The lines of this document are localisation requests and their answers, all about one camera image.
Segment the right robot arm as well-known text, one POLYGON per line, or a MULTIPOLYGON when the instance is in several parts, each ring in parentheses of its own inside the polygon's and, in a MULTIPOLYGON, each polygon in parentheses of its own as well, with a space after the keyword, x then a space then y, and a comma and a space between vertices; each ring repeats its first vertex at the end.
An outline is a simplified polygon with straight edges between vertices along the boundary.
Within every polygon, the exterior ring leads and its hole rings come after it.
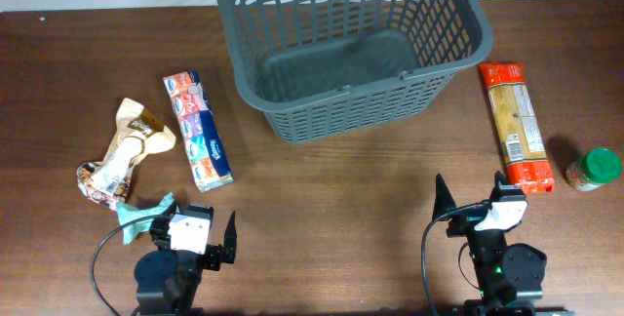
POLYGON ((497 172, 493 189, 486 200, 457 206, 442 175, 435 178, 436 193, 432 220, 421 239, 421 271, 425 295, 431 312, 436 315, 426 271, 428 234, 438 222, 446 222, 449 238, 466 239, 480 292, 478 299, 463 303, 465 315, 572 315, 572 310, 558 307, 538 308, 543 298, 547 256, 525 244, 507 243, 505 234, 521 224, 527 209, 527 197, 519 186, 511 184, 497 172))

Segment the Kleenex tissue multipack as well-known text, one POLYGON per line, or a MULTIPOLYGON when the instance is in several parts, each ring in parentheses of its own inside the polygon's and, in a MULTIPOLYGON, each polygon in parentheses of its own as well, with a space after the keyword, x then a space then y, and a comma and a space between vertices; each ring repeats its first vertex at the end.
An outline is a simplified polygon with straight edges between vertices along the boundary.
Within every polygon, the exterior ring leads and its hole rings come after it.
POLYGON ((206 192, 232 182, 232 171, 198 72, 188 70, 162 80, 197 188, 206 192))

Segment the orange spaghetti package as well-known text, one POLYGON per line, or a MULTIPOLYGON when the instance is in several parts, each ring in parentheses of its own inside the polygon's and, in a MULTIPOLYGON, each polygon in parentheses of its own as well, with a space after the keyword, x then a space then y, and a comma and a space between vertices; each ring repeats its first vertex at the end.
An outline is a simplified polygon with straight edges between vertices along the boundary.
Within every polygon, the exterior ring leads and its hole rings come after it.
POLYGON ((526 194, 550 193, 555 179, 527 90, 525 66, 479 65, 508 180, 526 194))

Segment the green lid jar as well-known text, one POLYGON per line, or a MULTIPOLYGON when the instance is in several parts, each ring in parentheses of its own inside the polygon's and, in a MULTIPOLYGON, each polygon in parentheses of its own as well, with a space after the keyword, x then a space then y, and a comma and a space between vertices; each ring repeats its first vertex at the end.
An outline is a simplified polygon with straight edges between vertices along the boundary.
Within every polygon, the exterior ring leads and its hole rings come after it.
POLYGON ((622 172, 622 161, 615 152, 595 148, 572 162, 565 171, 565 178, 576 190, 591 191, 613 182, 622 172))

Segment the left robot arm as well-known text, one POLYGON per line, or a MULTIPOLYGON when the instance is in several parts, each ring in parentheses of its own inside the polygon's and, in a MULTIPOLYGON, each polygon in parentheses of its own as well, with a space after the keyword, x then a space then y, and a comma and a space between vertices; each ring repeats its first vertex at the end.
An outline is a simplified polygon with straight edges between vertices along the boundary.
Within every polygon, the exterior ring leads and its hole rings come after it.
POLYGON ((182 212, 171 205, 155 218, 149 234, 156 246, 136 264, 138 315, 197 316, 204 313, 193 305, 203 273, 218 271, 236 259, 236 214, 232 213, 223 242, 209 243, 215 211, 210 206, 190 204, 182 212))

